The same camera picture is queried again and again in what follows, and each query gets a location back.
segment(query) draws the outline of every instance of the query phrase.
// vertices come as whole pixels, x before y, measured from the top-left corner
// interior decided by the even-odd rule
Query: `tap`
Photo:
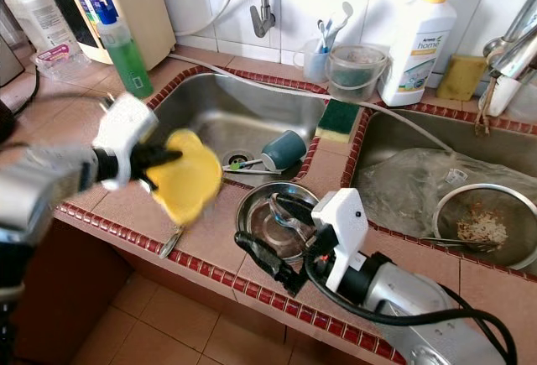
[[[505,35],[488,42],[483,54],[492,77],[537,81],[537,0],[527,0]]]
[[[258,38],[264,37],[269,29],[276,24],[276,17],[270,11],[269,0],[261,0],[261,17],[259,17],[258,9],[255,6],[250,7],[250,15],[252,16],[253,32]]]

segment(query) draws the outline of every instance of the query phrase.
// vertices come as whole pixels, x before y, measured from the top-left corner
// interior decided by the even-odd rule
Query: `double sink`
[[[264,90],[218,74],[199,74],[181,82],[157,107],[159,127],[152,139],[162,143],[177,128],[190,128],[226,165],[259,158],[263,146],[285,130],[297,132],[309,145],[324,111],[321,98]],[[537,177],[535,136],[494,128],[489,137],[478,138],[469,122],[404,109],[395,112],[460,154]],[[374,113],[366,128],[351,186],[357,187],[356,174],[360,169],[412,148],[438,147],[406,124]],[[273,180],[291,180],[300,166],[298,162],[281,175],[225,173],[225,176],[257,186]]]

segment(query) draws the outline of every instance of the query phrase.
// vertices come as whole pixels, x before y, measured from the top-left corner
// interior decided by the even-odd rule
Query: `blue bottle cap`
[[[97,15],[102,23],[108,25],[110,23],[115,23],[117,21],[117,11],[113,6],[107,6],[103,2],[99,2],[101,8],[96,10]]]

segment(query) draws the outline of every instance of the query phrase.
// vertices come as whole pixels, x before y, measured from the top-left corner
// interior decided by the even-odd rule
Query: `tiled countertop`
[[[302,81],[299,70],[288,65],[250,60],[204,50],[179,47],[177,53],[204,60],[228,69],[262,73]],[[153,69],[150,78],[155,95],[179,73],[194,65],[167,59]],[[34,87],[31,68],[17,80],[0,90],[7,104],[29,95]],[[118,94],[123,85],[113,67],[94,64],[87,76],[72,83],[42,79],[37,100],[18,120],[18,128],[10,138],[30,143],[90,143],[96,136],[103,111],[89,100],[104,92]],[[80,99],[47,101],[65,93],[86,96]],[[424,103],[457,111],[475,112],[476,102],[455,102],[434,98],[428,90]],[[352,143],[341,144],[316,140],[315,153],[308,173],[298,182],[318,196],[341,187],[347,170]],[[20,150],[0,154],[0,167],[13,162]],[[106,240],[119,248],[155,263],[172,273],[271,315],[306,334],[338,347],[370,363],[400,362],[394,350],[378,338],[377,329],[337,305],[332,304],[311,283],[295,299],[263,273],[239,249],[232,236],[235,212],[248,190],[225,184],[216,198],[214,208],[180,239],[168,260],[160,260],[155,252],[174,231],[174,224],[161,207],[137,183],[113,193],[96,187],[73,197],[55,215],[62,221]],[[537,323],[533,310],[537,302],[537,278],[519,272],[492,269],[471,259],[419,245],[396,233],[370,229],[365,253],[380,251],[403,268],[426,275],[458,291],[471,305],[488,310],[499,317],[514,335],[519,349],[519,363],[534,362]]]

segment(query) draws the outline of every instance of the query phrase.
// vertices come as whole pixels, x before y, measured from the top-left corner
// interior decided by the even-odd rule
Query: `teal cup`
[[[285,170],[302,158],[306,150],[302,137],[287,130],[263,147],[261,160],[268,170]]]

